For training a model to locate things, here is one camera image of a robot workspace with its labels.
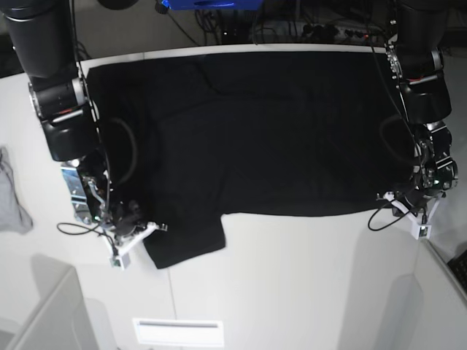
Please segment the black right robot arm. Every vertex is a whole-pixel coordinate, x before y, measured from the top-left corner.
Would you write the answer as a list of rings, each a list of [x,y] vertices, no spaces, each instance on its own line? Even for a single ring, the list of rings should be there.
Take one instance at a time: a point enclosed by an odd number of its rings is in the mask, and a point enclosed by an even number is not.
[[[224,214],[366,211],[387,191],[424,204],[454,178],[433,132],[452,110],[443,21],[401,4],[384,55],[248,49],[92,70],[113,217],[182,233]]]

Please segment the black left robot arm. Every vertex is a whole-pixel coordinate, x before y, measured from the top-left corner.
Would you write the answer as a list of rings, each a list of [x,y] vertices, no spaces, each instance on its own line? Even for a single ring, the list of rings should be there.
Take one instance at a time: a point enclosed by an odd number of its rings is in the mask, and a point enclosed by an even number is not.
[[[401,122],[413,142],[414,154],[404,157],[385,143],[387,152],[412,169],[409,182],[385,193],[388,204],[402,216],[425,210],[443,195],[441,159],[449,141],[438,132],[450,113],[439,43],[444,35],[447,6],[435,1],[397,1],[395,39],[385,52],[401,100],[395,114],[380,129]],[[3,1],[15,51],[29,78],[29,94],[42,124],[50,153],[56,161],[87,158],[102,147],[94,104],[77,56],[72,1]]]

